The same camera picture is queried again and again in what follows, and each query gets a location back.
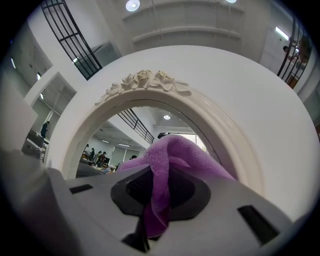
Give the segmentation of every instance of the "white ceiling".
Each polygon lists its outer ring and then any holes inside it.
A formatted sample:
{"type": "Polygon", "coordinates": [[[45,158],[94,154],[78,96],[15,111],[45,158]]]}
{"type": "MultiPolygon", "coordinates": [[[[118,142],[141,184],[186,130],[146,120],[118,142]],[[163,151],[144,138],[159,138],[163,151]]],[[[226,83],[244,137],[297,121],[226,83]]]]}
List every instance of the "white ceiling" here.
{"type": "Polygon", "coordinates": [[[158,108],[158,107],[150,107],[145,106],[143,109],[149,110],[153,119],[155,121],[155,126],[164,126],[164,127],[182,127],[187,128],[188,126],[184,121],[182,121],[179,117],[175,116],[171,112],[158,108]],[[164,119],[164,116],[170,116],[169,120],[164,119]]]}
{"type": "MultiPolygon", "coordinates": [[[[126,10],[127,0],[111,2],[135,51],[197,45],[240,53],[247,0],[141,0],[134,12],[126,10]]],[[[107,19],[109,27],[115,23],[107,19]]]]}
{"type": "Polygon", "coordinates": [[[129,136],[124,134],[122,131],[114,127],[110,122],[106,121],[94,134],[94,136],[100,140],[104,140],[115,144],[117,147],[131,150],[144,150],[138,143],[132,140],[129,136]],[[120,146],[118,144],[129,145],[130,148],[126,146],[120,146]]]}

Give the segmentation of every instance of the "woman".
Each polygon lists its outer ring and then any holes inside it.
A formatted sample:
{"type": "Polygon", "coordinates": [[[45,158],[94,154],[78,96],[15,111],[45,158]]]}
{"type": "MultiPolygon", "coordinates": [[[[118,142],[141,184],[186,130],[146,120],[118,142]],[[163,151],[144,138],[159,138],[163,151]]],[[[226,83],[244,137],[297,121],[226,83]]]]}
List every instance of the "woman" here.
{"type": "Polygon", "coordinates": [[[99,157],[99,161],[98,161],[98,167],[102,167],[102,165],[104,164],[104,161],[106,159],[106,156],[105,156],[106,152],[104,151],[103,154],[100,155],[99,157]]]}
{"type": "Polygon", "coordinates": [[[89,160],[90,160],[90,161],[93,161],[93,160],[94,160],[94,157],[95,157],[95,149],[92,148],[92,149],[91,149],[91,153],[90,153],[90,155],[89,155],[89,160]]]}
{"type": "Polygon", "coordinates": [[[95,155],[94,159],[93,159],[93,162],[94,162],[94,165],[97,164],[98,160],[99,160],[99,157],[101,155],[101,151],[98,152],[98,154],[95,155]]]}

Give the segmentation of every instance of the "mirror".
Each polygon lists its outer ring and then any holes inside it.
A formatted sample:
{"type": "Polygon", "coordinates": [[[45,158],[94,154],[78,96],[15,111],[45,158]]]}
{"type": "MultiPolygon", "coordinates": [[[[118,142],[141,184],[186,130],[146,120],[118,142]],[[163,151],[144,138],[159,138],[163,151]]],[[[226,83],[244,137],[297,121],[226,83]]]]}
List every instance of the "mirror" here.
{"type": "Polygon", "coordinates": [[[182,136],[220,163],[214,148],[199,131],[194,131],[184,121],[186,117],[172,107],[166,109],[141,106],[125,109],[104,122],[87,141],[78,165],[76,178],[115,172],[128,160],[143,157],[148,147],[166,135],[182,136]],[[125,124],[121,129],[115,124],[125,124]]]}

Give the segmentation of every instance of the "ceiling light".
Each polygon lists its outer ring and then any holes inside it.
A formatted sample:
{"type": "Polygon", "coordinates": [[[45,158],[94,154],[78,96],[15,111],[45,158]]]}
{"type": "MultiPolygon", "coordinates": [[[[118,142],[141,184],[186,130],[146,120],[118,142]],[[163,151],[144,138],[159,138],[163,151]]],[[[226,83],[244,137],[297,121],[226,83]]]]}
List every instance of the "ceiling light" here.
{"type": "Polygon", "coordinates": [[[275,27],[275,31],[277,31],[281,36],[283,36],[285,38],[285,40],[289,40],[289,36],[287,36],[287,34],[285,32],[283,32],[280,28],[278,28],[277,26],[275,27]]]}
{"type": "Polygon", "coordinates": [[[124,146],[124,147],[131,147],[131,146],[129,146],[129,145],[124,145],[124,144],[119,144],[119,143],[118,143],[118,145],[124,146]]]}
{"type": "Polygon", "coordinates": [[[140,7],[140,1],[139,1],[139,0],[129,0],[129,1],[125,4],[125,8],[126,8],[129,12],[134,12],[134,11],[138,10],[139,7],[140,7]]]}
{"type": "Polygon", "coordinates": [[[12,66],[14,67],[14,68],[16,68],[16,66],[15,66],[15,63],[14,63],[14,60],[11,58],[11,63],[12,63],[12,66]]]}

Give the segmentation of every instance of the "black slot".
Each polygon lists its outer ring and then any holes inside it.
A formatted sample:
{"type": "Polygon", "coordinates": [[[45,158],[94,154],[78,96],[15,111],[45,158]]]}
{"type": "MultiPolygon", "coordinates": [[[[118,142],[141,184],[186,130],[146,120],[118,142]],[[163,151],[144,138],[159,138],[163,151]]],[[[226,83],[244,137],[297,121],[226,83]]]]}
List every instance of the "black slot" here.
{"type": "Polygon", "coordinates": [[[89,189],[93,189],[93,186],[89,185],[89,184],[85,184],[85,185],[81,185],[81,186],[74,186],[74,187],[70,187],[69,190],[71,192],[71,194],[76,194],[76,193],[80,193],[89,189]]]}
{"type": "Polygon", "coordinates": [[[276,230],[252,205],[242,206],[237,210],[258,238],[261,245],[265,245],[279,235],[278,230],[276,230]]]}

